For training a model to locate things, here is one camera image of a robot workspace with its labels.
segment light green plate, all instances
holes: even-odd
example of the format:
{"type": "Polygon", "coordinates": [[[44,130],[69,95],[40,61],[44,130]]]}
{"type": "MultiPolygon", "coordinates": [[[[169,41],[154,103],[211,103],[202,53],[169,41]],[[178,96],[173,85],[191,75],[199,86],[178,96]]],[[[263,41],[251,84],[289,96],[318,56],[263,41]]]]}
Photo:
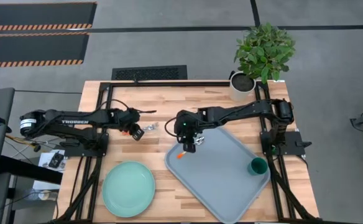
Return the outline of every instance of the light green plate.
{"type": "Polygon", "coordinates": [[[140,162],[119,164],[107,174],[103,184],[104,204],[118,217],[142,213],[150,205],[154,193],[154,177],[140,162]]]}

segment wooden tabletop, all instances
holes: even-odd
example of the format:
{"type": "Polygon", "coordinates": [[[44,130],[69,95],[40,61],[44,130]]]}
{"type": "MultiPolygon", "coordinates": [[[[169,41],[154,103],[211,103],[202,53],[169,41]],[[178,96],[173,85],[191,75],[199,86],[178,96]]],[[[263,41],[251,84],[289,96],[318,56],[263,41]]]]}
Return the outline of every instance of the wooden tabletop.
{"type": "MultiPolygon", "coordinates": [[[[87,81],[83,88],[79,111],[93,111],[99,92],[99,81],[87,81]]],[[[284,82],[269,81],[272,99],[289,101],[287,86],[284,82]]],[[[166,152],[176,143],[163,126],[180,110],[195,112],[197,108],[207,106],[232,107],[247,104],[255,100],[252,92],[243,102],[233,102],[228,97],[228,87],[197,86],[197,87],[116,87],[113,99],[121,100],[128,106],[139,110],[157,110],[154,114],[142,114],[139,125],[144,127],[155,122],[159,128],[146,131],[140,141],[134,141],[130,136],[123,136],[117,130],[109,130],[109,146],[107,155],[103,157],[99,187],[94,211],[94,222],[218,222],[218,220],[192,195],[184,185],[166,168],[164,157],[166,152]],[[155,196],[146,211],[132,218],[119,218],[110,213],[103,203],[101,186],[107,173],[122,161],[139,161],[145,164],[155,178],[155,196]]],[[[118,102],[112,102],[111,107],[123,108],[118,102]]],[[[246,144],[258,156],[262,156],[259,132],[259,118],[243,119],[227,123],[226,128],[242,143],[246,144]]],[[[173,131],[173,122],[168,125],[173,131]]],[[[296,124],[288,126],[296,129],[296,124]]],[[[285,156],[290,188],[302,205],[314,216],[318,216],[310,177],[306,165],[296,156],[285,156]]],[[[70,195],[80,158],[72,157],[67,161],[60,192],[58,207],[63,214],[70,203],[70,195]]],[[[79,192],[83,173],[83,161],[76,185],[79,192]]],[[[285,196],[280,190],[284,216],[288,216],[285,196]]],[[[90,192],[86,194],[82,217],[87,216],[90,192]]],[[[271,183],[269,182],[260,196],[250,206],[241,218],[242,222],[271,222],[277,220],[271,183]]]]}

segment orange object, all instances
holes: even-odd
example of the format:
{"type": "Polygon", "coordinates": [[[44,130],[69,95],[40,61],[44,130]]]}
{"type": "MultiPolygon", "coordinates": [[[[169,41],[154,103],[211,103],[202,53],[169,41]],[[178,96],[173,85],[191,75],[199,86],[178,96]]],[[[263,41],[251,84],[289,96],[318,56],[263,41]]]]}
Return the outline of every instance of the orange object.
{"type": "Polygon", "coordinates": [[[186,154],[186,152],[182,152],[179,155],[177,155],[177,159],[181,159],[184,156],[184,154],[186,154]]]}

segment gray floor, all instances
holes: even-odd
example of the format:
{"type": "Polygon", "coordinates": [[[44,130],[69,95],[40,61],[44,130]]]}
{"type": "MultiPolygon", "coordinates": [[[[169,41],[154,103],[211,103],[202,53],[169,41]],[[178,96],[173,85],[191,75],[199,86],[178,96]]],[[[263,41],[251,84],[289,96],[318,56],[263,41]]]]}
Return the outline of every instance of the gray floor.
{"type": "MultiPolygon", "coordinates": [[[[257,5],[262,22],[279,26],[363,25],[363,1],[260,0],[257,5]]],[[[253,24],[248,0],[99,0],[93,27],[253,24]]],[[[319,213],[325,220],[363,223],[363,133],[349,123],[363,112],[363,30],[290,33],[296,55],[283,78],[302,136],[313,142],[307,160],[319,213]]],[[[232,59],[241,36],[237,31],[92,34],[83,65],[0,68],[0,87],[81,91],[85,80],[109,80],[112,68],[160,65],[187,65],[190,79],[224,79],[237,68],[232,59]]],[[[31,110],[76,110],[79,97],[16,93],[10,127],[18,130],[19,116],[31,110]]],[[[5,146],[5,155],[14,153],[5,146]]],[[[38,156],[31,149],[25,154],[38,156]]],[[[16,223],[46,221],[52,212],[53,205],[23,209],[16,223]]]]}

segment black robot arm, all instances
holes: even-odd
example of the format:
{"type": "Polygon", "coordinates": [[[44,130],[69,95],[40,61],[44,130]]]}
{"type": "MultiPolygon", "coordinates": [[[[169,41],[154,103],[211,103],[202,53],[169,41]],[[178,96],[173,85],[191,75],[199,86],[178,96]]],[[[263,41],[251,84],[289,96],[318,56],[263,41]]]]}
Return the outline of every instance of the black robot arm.
{"type": "Polygon", "coordinates": [[[102,109],[94,112],[35,110],[20,117],[20,132],[27,139],[49,134],[88,142],[96,139],[96,128],[109,128],[128,132],[138,141],[144,134],[136,124],[139,118],[139,111],[134,108],[125,111],[117,108],[102,109]],[[71,127],[74,124],[90,124],[92,128],[71,127]]]}
{"type": "Polygon", "coordinates": [[[198,108],[196,113],[181,110],[176,115],[174,125],[175,137],[183,143],[183,150],[195,152],[194,137],[204,129],[216,128],[228,121],[263,117],[273,123],[271,138],[274,144],[285,140],[287,125],[293,122],[292,105],[285,100],[259,100],[244,106],[222,108],[211,106],[198,108]]]}
{"type": "Polygon", "coordinates": [[[98,133],[97,129],[117,129],[129,133],[136,141],[144,134],[137,122],[141,111],[128,107],[126,109],[96,109],[93,112],[74,112],[57,110],[35,110],[20,117],[20,132],[26,139],[33,139],[44,134],[65,139],[57,149],[64,149],[66,156],[105,156],[108,134],[98,133]],[[88,124],[84,129],[74,128],[74,124],[88,124]]]}

